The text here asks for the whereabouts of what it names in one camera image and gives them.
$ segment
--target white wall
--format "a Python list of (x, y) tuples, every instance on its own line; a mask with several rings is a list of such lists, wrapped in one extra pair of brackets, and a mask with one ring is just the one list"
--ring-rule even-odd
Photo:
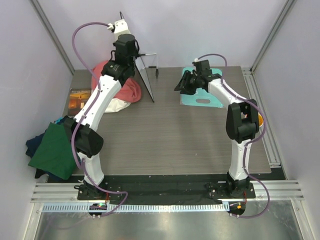
[[(39, 0), (75, 69), (84, 67), (71, 45), (87, 22), (110, 23), (122, 11), (141, 52), (158, 53), (161, 67), (190, 66), (220, 53), (231, 66), (251, 67), (286, 0)], [(82, 30), (77, 46), (91, 67), (110, 58), (114, 36), (106, 27)], [(146, 65), (155, 64), (151, 58)], [(212, 65), (222, 65), (212, 59)]]
[(0, 238), (21, 240), (34, 169), (26, 140), (61, 116), (71, 74), (27, 0), (0, 2)]
[(256, 72), (285, 172), (302, 187), (320, 238), (320, 1), (298, 0)]

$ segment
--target aluminum frame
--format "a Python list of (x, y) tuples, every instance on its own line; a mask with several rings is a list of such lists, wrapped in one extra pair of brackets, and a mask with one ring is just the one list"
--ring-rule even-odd
[(291, 203), (292, 203), (293, 211), (298, 221), (298, 225), (300, 227), (300, 231), (303, 239), (315, 240), (316, 238), (312, 231), (309, 218), (306, 214), (305, 201), (292, 200)]
[[(266, 180), (262, 181), (267, 187), (272, 201), (304, 200), (301, 188), (297, 180)], [(248, 201), (266, 201), (265, 189), (257, 181), (251, 181), (256, 198)], [(77, 200), (78, 190), (74, 186), (82, 183), (37, 183), (31, 203), (102, 203), (104, 200)], [(222, 199), (224, 202), (241, 202), (244, 199)]]
[(24, 240), (34, 240), (35, 239), (43, 207), (44, 207), (43, 203), (34, 203), (33, 204), (30, 219), (29, 219), (29, 222), (26, 227), (25, 234), (24, 234), (24, 238), (23, 238)]
[(279, 29), (281, 28), (282, 24), (284, 23), (284, 20), (287, 18), (288, 14), (290, 13), (291, 9), (295, 5), (297, 0), (287, 0), (284, 4), (279, 16), (277, 17), (275, 23), (272, 26), (271, 31), (269, 32), (268, 36), (266, 37), (266, 40), (264, 41), (258, 55), (256, 56), (253, 65), (251, 67), (251, 72), (254, 74), (259, 63), (261, 62), (262, 58), (264, 57), (266, 51), (268, 50), (270, 44), (275, 39), (277, 33), (279, 32)]
[(51, 23), (49, 22), (44, 10), (42, 9), (40, 3), (38, 0), (29, 0), (35, 13), (38, 15), (40, 21), (42, 22), (45, 30), (47, 31), (49, 37), (51, 38), (53, 44), (55, 45), (57, 51), (61, 55), (63, 61), (65, 62), (66, 66), (70, 70), (71, 74), (74, 75), (75, 73), (75, 68), (72, 65), (64, 47), (62, 46), (55, 30), (53, 29)]
[[(244, 81), (246, 84), (246, 88), (248, 90), (250, 98), (253, 98), (256, 100), (258, 106), (260, 109), (265, 113), (265, 108), (263, 101), (260, 97), (259, 90), (258, 90), (258, 85), (256, 83), (255, 78), (251, 74), (250, 70), (248, 68), (243, 68), (242, 69), (242, 74), (244, 77)], [(272, 132), (272, 129), (268, 127), (264, 137), (262, 138), (264, 149), (266, 156), (268, 158), (269, 164), (271, 168), (280, 168), (281, 167), (281, 157), (279, 150), (276, 145), (276, 141), (274, 138), (274, 134)]]

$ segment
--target metal floor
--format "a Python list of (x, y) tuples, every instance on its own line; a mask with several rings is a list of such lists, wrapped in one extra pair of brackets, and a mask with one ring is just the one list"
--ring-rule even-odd
[[(248, 98), (240, 67), (219, 67), (227, 83)], [(97, 132), (103, 137), (100, 152), (105, 175), (176, 175), (221, 174), (231, 164), (231, 141), (225, 130), (224, 108), (180, 105), (180, 94), (174, 91), (182, 68), (147, 69), (155, 103), (139, 75), (135, 80), (142, 98), (117, 113), (105, 113)], [(77, 70), (72, 88), (90, 88), (91, 75)], [(64, 113), (67, 114), (68, 101)], [(252, 145), (249, 171), (270, 173), (262, 141)]]
[[(261, 212), (265, 204), (265, 201), (248, 202), (245, 215)], [(42, 213), (35, 240), (303, 239), (291, 201), (273, 201), (265, 214), (254, 219), (237, 219), (224, 211), (120, 213), (69, 227), (88, 216), (88, 213)]]

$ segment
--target green cloth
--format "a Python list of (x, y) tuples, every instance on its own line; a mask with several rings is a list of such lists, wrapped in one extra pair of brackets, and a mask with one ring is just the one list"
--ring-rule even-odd
[(28, 165), (64, 180), (72, 175), (76, 163), (63, 125), (50, 123)]

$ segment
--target gray table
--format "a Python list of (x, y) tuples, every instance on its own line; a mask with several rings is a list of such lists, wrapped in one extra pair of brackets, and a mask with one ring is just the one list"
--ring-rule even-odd
[[(249, 97), (240, 67), (219, 67), (227, 83)], [(105, 113), (97, 132), (103, 137), (101, 167), (106, 175), (221, 174), (231, 163), (231, 141), (225, 130), (224, 108), (180, 105), (174, 92), (182, 68), (148, 69), (155, 103), (139, 75), (142, 98), (117, 113)], [(77, 70), (72, 88), (90, 88), (91, 76)], [(262, 141), (253, 144), (249, 171), (270, 173)]]

